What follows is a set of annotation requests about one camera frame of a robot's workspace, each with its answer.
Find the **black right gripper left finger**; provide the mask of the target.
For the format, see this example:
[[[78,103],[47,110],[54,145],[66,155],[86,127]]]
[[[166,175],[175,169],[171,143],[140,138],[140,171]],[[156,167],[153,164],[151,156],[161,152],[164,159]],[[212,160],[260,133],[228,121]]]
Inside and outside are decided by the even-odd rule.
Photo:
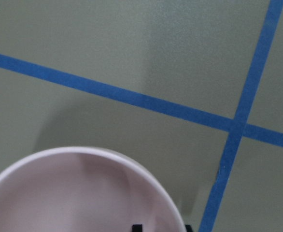
[[[142,224],[133,224],[131,232],[142,232]]]

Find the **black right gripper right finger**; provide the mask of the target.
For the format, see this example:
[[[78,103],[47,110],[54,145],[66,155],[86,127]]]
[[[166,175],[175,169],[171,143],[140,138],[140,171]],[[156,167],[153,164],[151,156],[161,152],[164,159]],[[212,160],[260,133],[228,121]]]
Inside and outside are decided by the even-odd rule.
[[[185,228],[187,232],[193,232],[191,225],[185,224]]]

